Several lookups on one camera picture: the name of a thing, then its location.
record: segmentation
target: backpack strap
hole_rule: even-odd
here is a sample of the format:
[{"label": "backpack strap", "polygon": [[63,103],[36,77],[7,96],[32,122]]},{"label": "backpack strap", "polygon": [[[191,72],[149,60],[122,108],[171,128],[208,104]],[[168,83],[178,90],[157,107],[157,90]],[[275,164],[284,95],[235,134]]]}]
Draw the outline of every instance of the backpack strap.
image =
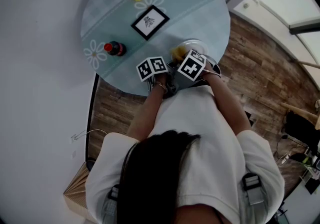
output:
[{"label": "backpack strap", "polygon": [[119,185],[113,186],[110,192],[106,195],[105,201],[102,207],[102,223],[103,224],[115,224],[117,222],[116,209],[118,200]]},{"label": "backpack strap", "polygon": [[268,214],[268,195],[260,177],[247,173],[238,185],[241,224],[265,223]]}]

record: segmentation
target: daisy pattern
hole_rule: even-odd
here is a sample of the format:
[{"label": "daisy pattern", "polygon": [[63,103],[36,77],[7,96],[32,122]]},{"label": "daisy pattern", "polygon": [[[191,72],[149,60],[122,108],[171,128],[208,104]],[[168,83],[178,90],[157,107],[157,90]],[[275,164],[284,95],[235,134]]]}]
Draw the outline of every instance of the daisy pattern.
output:
[{"label": "daisy pattern", "polygon": [[144,0],[144,2],[135,3],[134,7],[140,10],[135,18],[138,18],[144,11],[146,11],[151,5],[155,5],[158,9],[160,9],[163,13],[166,13],[166,9],[163,7],[159,7],[165,0]]},{"label": "daisy pattern", "polygon": [[91,40],[90,42],[90,49],[86,48],[83,50],[85,56],[89,63],[93,66],[95,70],[99,68],[99,60],[105,61],[107,59],[107,54],[102,52],[104,50],[104,42],[101,42],[98,46],[96,45],[95,40]]}]

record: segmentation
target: black picture frame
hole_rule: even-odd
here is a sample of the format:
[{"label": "black picture frame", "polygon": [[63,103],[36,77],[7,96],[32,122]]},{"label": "black picture frame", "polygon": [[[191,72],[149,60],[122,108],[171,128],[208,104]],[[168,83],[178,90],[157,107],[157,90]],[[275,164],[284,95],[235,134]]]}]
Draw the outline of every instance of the black picture frame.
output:
[{"label": "black picture frame", "polygon": [[[136,25],[137,23],[139,23],[141,21],[142,18],[144,18],[151,10],[155,10],[156,12],[158,12],[158,14],[160,14],[164,19],[162,20],[162,22],[160,24],[158,24],[157,27],[155,27],[147,36],[140,31]],[[166,22],[168,22],[170,20],[169,17],[167,17],[161,10],[159,10],[156,6],[151,5],[145,12],[143,12],[141,14],[141,16],[138,17],[138,19],[131,25],[131,27],[133,29],[136,30],[137,33],[139,33],[146,41],[149,40],[151,38],[151,36],[153,34],[156,33],[157,30],[159,30]]]}]

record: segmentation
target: white t-shirt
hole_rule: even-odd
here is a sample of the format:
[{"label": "white t-shirt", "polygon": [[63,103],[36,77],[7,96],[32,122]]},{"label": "white t-shirt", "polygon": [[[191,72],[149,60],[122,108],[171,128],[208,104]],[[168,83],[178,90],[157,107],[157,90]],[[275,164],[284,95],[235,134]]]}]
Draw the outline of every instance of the white t-shirt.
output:
[{"label": "white t-shirt", "polygon": [[[274,161],[269,143],[250,130],[237,136],[217,109],[209,86],[179,91],[163,101],[150,136],[168,130],[199,134],[188,151],[180,175],[178,206],[206,204],[217,209],[232,224],[252,221],[242,189],[247,172],[257,174],[265,189],[266,220],[280,207],[284,179]],[[138,141],[117,133],[108,134],[86,181],[90,213],[101,222],[106,195],[119,184],[128,150]]]}]

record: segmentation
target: light blue tablecloth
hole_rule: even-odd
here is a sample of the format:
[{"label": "light blue tablecloth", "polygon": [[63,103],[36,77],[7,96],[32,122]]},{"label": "light blue tablecloth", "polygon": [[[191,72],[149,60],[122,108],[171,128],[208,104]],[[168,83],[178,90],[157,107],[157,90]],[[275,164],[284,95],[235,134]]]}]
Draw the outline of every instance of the light blue tablecloth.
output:
[{"label": "light blue tablecloth", "polygon": [[[131,24],[150,5],[157,6],[170,20],[148,41]],[[83,52],[95,71],[118,89],[147,95],[136,65],[147,57],[163,56],[170,61],[170,49],[187,39],[199,39],[209,47],[217,62],[225,52],[230,33],[230,16],[225,0],[89,0],[83,13]],[[127,53],[110,56],[104,44],[123,43]]]}]

